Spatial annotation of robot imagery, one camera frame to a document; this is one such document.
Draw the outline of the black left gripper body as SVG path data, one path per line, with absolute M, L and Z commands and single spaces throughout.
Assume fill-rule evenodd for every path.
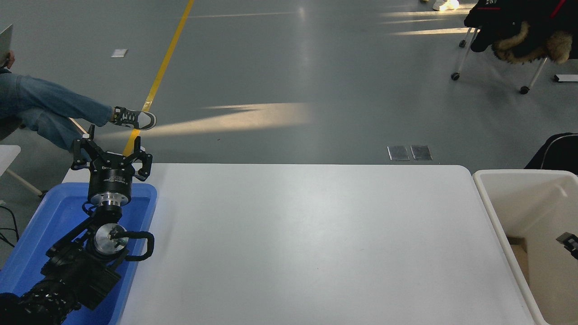
M 104 193 L 117 193 L 124 196 L 132 194 L 134 168 L 126 157 L 119 154 L 107 154 L 93 158 L 89 163 L 89 196 Z

